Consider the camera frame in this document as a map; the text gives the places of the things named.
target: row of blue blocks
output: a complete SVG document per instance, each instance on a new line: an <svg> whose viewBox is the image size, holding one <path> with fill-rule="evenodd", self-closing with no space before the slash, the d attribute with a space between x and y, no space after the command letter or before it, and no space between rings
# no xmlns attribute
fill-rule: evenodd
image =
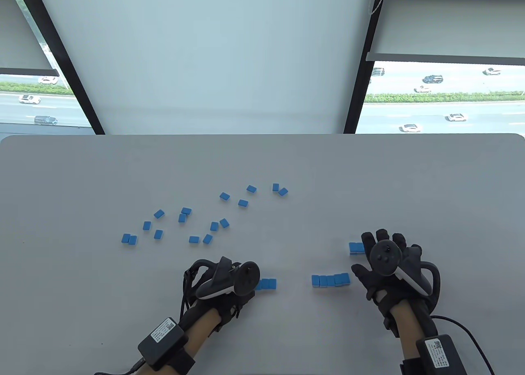
<svg viewBox="0 0 525 375"><path fill-rule="evenodd" d="M255 290L276 290L277 279L275 278L263 278L257 284Z"/></svg>
<svg viewBox="0 0 525 375"><path fill-rule="evenodd" d="M335 287L350 285L348 272L335 275L312 275L313 287Z"/></svg>

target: blue block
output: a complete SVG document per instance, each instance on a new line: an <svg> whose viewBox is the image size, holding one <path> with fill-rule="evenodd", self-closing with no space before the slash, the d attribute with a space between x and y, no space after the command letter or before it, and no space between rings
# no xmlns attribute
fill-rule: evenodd
<svg viewBox="0 0 525 375"><path fill-rule="evenodd" d="M277 289L277 279L269 278L268 279L268 289L276 290Z"/></svg>
<svg viewBox="0 0 525 375"><path fill-rule="evenodd" d="M327 287L328 286L328 280L326 279L326 275L319 275L319 287Z"/></svg>
<svg viewBox="0 0 525 375"><path fill-rule="evenodd" d="M319 287L319 275L312 275L312 286Z"/></svg>
<svg viewBox="0 0 525 375"><path fill-rule="evenodd" d="M350 242L349 247L351 255L359 255L364 253L364 245L362 242Z"/></svg>
<svg viewBox="0 0 525 375"><path fill-rule="evenodd" d="M343 285L350 285L350 276L348 275L348 272L343 272L341 274L341 281L343 282Z"/></svg>
<svg viewBox="0 0 525 375"><path fill-rule="evenodd" d="M342 274L335 274L334 278L336 279L336 286L343 286L343 276L342 276Z"/></svg>
<svg viewBox="0 0 525 375"><path fill-rule="evenodd" d="M204 242L205 244L210 244L212 240L213 240L213 236L210 234L206 234L204 238L202 239L202 242Z"/></svg>
<svg viewBox="0 0 525 375"><path fill-rule="evenodd" d="M164 216L164 211L163 210L158 210L157 212L155 212L153 214L153 216L157 219L161 219L163 216Z"/></svg>

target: wrist strap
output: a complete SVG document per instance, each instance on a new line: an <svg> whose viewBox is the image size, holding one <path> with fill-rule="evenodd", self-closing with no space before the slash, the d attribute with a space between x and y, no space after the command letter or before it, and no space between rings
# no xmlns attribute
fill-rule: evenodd
<svg viewBox="0 0 525 375"><path fill-rule="evenodd" d="M175 356L167 362L167 365L176 370L178 375L187 375L193 364L195 364L195 360L184 348L176 352Z"/></svg>

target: black cable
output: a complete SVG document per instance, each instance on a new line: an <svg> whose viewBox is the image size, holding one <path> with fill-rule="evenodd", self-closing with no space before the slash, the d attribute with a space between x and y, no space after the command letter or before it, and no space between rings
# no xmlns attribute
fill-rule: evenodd
<svg viewBox="0 0 525 375"><path fill-rule="evenodd" d="M133 367L131 367L131 369L127 373L123 373L121 375L131 375L133 373L136 373L139 370L139 368L142 367L145 363L146 363L146 360L144 360L144 358L141 358L139 361L137 361L135 363L135 365ZM94 373L94 375L115 375L115 374L112 374L112 373Z"/></svg>
<svg viewBox="0 0 525 375"><path fill-rule="evenodd" d="M462 328L462 329L468 334L468 336L470 337L470 339L472 340L472 342L474 343L474 345L475 345L476 348L478 349L479 354L482 355L483 361L485 362L485 364L487 364L487 368L489 369L489 372L491 373L491 375L495 375L495 374L494 374L494 370L492 369L492 366L491 366L491 364L489 363L489 360L487 359L487 356L485 356L485 353L483 353L483 349L482 349L482 347L480 347L480 345L478 344L478 341L476 341L476 338L474 338L474 336L473 336L472 333L468 330L468 328L466 328L465 326L463 326L460 322L455 321L454 319L450 319L450 318L448 318L448 317L446 317L446 316L431 315L431 318L432 318L432 319L448 320L449 322L454 323L456 326L461 327L461 328Z"/></svg>

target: window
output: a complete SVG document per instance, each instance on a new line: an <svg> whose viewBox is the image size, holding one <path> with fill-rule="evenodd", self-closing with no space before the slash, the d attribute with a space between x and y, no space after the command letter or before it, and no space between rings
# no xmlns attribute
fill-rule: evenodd
<svg viewBox="0 0 525 375"><path fill-rule="evenodd" d="M37 133L48 133L43 126L89 128L82 134L93 133L90 124L53 54L34 23L23 0L16 0L51 67L58 77L0 74L0 132L34 133L16 124L38 125Z"/></svg>
<svg viewBox="0 0 525 375"><path fill-rule="evenodd" d="M375 62L356 132L525 136L525 66Z"/></svg>

